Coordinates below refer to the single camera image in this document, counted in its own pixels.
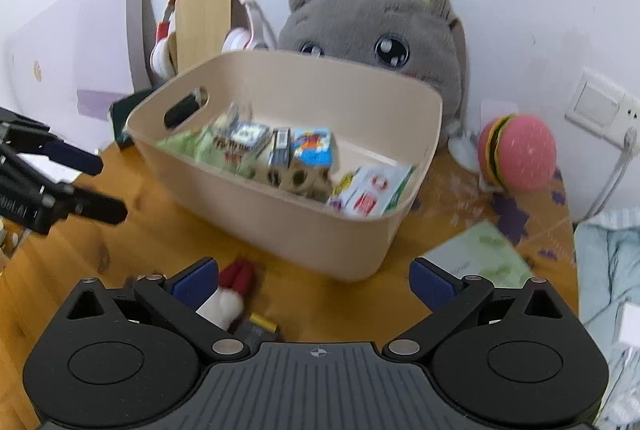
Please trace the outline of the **tan large hair claw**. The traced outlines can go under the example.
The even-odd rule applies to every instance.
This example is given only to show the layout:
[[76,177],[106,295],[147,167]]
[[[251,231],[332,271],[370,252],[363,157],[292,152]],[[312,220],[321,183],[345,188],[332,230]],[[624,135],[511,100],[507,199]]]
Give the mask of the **tan large hair claw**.
[[294,161],[290,166],[260,164],[253,179],[273,189],[325,202],[333,191],[329,169],[306,166]]

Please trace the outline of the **white kitty plush toy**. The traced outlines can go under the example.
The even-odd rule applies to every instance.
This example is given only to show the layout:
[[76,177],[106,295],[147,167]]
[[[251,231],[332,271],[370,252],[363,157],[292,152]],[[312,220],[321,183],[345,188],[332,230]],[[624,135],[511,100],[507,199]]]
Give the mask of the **white kitty plush toy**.
[[218,274],[218,287],[196,310],[222,330],[229,327],[242,315],[246,298],[256,284],[256,272],[253,262],[245,258],[236,258]]

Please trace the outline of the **beige plastic storage bin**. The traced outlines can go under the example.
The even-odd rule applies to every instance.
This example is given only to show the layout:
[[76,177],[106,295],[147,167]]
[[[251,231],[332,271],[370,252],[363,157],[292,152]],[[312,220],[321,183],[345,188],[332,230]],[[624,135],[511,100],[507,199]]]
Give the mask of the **beige plastic storage bin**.
[[[207,125],[232,103],[250,105],[272,127],[332,132],[334,178],[369,165],[409,165],[412,176],[397,206],[358,219],[311,199],[278,191],[168,152],[166,113],[201,90],[206,103],[184,129]],[[233,51],[180,74],[141,102],[126,129],[146,164],[174,200],[216,227],[278,257],[358,282],[372,276],[390,248],[433,161],[442,98],[419,79],[291,51]]]

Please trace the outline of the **lavender board with grey edge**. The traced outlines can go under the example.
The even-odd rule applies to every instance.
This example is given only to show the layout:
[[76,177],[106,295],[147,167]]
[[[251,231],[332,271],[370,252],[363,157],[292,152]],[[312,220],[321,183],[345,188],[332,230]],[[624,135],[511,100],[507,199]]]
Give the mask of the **lavender board with grey edge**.
[[10,35],[22,113],[89,152],[112,143],[110,105],[151,86],[143,1],[59,0]]

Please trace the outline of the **white green snack bag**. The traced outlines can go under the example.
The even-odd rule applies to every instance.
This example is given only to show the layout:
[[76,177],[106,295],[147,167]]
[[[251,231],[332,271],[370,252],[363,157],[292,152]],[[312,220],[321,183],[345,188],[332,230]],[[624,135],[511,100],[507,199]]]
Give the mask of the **white green snack bag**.
[[412,166],[362,166],[346,173],[326,205],[355,218],[378,218],[397,206]]

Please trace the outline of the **light blue blanket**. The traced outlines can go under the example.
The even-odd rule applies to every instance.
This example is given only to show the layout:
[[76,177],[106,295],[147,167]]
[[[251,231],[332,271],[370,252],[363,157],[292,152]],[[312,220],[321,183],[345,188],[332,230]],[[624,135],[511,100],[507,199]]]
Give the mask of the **light blue blanket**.
[[639,209],[599,213],[574,233],[579,318],[608,363],[596,427],[639,427]]

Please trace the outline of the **white wall switch socket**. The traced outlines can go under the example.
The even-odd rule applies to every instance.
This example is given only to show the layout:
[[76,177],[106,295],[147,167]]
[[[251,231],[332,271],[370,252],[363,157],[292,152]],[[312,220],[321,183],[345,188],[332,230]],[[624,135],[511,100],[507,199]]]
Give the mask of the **white wall switch socket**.
[[639,135],[639,97],[591,68],[584,68],[565,118],[623,149],[629,129]]

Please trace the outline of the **grey plush cat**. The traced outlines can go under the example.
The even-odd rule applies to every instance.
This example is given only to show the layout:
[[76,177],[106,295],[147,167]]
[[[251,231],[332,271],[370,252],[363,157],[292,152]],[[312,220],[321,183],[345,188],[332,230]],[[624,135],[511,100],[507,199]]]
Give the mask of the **grey plush cat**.
[[442,97],[442,124],[462,120],[468,94],[463,23],[450,0],[288,0],[278,48],[402,74]]

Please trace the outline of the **wooden headphone stand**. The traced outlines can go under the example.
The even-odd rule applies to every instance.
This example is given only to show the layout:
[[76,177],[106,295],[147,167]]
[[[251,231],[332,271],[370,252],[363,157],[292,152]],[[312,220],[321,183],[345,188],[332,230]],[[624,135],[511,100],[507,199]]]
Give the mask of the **wooden headphone stand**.
[[232,0],[176,0],[175,27],[177,72],[221,53],[231,30]]

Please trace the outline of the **dark brown small box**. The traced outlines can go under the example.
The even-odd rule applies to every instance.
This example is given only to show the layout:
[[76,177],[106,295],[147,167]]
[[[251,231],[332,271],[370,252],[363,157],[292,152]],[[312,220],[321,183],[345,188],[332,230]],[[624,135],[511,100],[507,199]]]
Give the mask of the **dark brown small box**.
[[266,341],[278,341],[280,328],[276,322],[257,313],[243,317],[236,326],[234,335],[244,341],[247,346],[257,346]]

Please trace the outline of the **green snack packet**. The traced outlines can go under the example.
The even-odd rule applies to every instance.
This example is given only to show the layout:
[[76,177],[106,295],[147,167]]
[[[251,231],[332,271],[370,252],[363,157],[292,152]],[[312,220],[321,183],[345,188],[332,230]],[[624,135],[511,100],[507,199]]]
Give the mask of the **green snack packet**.
[[209,127],[170,135],[155,146],[194,163],[243,177],[253,176],[255,161],[264,150],[263,145],[249,147]]

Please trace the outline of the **cartoon bear tissue pack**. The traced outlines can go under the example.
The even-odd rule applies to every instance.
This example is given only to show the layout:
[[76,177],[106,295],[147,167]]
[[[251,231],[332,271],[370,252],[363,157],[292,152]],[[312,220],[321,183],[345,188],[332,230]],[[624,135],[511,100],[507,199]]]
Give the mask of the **cartoon bear tissue pack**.
[[295,129],[292,161],[307,167],[330,168],[333,164],[332,132],[324,128]]

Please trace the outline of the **blue white porcelain-pattern pack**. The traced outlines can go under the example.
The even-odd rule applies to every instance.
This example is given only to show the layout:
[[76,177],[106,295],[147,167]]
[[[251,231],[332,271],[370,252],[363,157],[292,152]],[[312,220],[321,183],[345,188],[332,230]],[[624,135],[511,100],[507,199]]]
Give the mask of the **blue white porcelain-pattern pack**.
[[270,137],[271,129],[267,125],[254,123],[254,121],[239,121],[230,133],[234,150],[248,154],[262,150]]

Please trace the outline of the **long dark blue box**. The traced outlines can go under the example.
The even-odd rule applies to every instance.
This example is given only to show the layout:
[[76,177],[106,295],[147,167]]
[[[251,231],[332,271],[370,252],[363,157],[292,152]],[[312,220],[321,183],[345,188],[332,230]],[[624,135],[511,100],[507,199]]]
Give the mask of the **long dark blue box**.
[[291,129],[277,128],[273,131],[269,165],[288,168],[291,164]]

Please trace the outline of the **dark green tissue pack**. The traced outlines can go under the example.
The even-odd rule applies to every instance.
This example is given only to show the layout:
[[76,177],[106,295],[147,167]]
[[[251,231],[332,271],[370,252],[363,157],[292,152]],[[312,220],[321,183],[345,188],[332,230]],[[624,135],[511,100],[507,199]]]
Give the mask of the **dark green tissue pack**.
[[126,131],[126,123],[131,112],[154,92],[153,89],[144,89],[134,94],[120,98],[108,108],[108,117],[114,133],[114,141],[120,150],[133,145],[130,135]]

